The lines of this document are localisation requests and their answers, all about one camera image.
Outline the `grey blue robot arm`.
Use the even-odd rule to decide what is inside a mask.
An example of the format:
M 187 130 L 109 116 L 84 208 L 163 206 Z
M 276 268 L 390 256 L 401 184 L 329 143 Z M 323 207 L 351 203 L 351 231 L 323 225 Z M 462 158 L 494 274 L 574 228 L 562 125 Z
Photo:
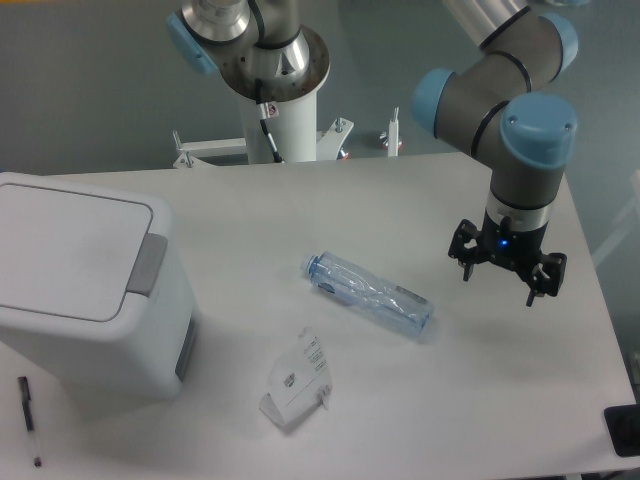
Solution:
M 482 52 L 467 71 L 434 69 L 415 88 L 412 114 L 435 138 L 488 167 L 481 226 L 462 221 L 449 254 L 466 273 L 491 263 L 556 296 L 567 258 L 541 244 L 577 131 L 574 108 L 544 87 L 575 59 L 573 26 L 524 1 L 451 1 Z M 241 106 L 251 163 L 337 158 L 334 131 L 316 129 L 327 46 L 295 1 L 186 1 L 167 20 L 176 49 L 201 74 L 219 73 Z

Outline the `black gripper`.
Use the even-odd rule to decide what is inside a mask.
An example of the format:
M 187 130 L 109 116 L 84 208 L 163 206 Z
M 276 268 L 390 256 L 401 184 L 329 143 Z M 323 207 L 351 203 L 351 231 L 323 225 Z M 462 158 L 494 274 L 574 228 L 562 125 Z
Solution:
M 547 208 L 486 208 L 481 231 L 467 219 L 459 223 L 448 256 L 463 269 L 464 281 L 470 280 L 479 261 L 526 273 L 526 306 L 531 307 L 538 297 L 556 297 L 564 280 L 567 256 L 541 250 L 548 222 Z

